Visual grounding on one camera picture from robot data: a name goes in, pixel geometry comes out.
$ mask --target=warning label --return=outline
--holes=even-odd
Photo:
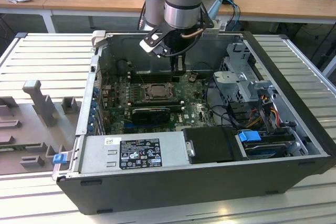
[[[136,169],[162,166],[158,138],[120,141],[121,169]]]

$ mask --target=blue latch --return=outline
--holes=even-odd
[[[52,162],[54,164],[66,164],[67,157],[68,157],[68,154],[63,154],[63,153],[56,154],[54,155],[54,159],[52,160]]]
[[[261,137],[257,131],[243,131],[238,136],[242,142],[261,141]]]

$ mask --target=sticker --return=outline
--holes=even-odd
[[[160,141],[155,139],[120,141],[119,167],[124,169],[162,166]]]
[[[14,149],[13,148],[2,148],[0,149],[0,152],[13,152]]]
[[[105,145],[119,144],[121,137],[105,137]]]

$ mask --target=motherboard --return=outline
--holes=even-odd
[[[193,79],[191,74],[164,80],[141,75],[109,76],[102,87],[107,134],[215,126],[204,100],[204,80]]]

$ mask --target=desk leg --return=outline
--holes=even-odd
[[[42,14],[44,23],[46,24],[48,33],[58,33],[57,27],[54,25],[54,22],[52,21],[52,14],[51,11],[45,10]]]
[[[331,62],[326,66],[322,74],[325,77],[329,78],[329,76],[335,71],[335,69],[336,69],[336,55],[331,60]]]
[[[276,34],[277,30],[279,28],[279,22],[272,22],[271,25],[269,26],[268,31],[272,34]]]
[[[90,24],[90,28],[91,29],[95,29],[96,27],[95,27],[95,23],[94,23],[94,21],[93,21],[93,17],[92,16],[89,16],[89,24]]]

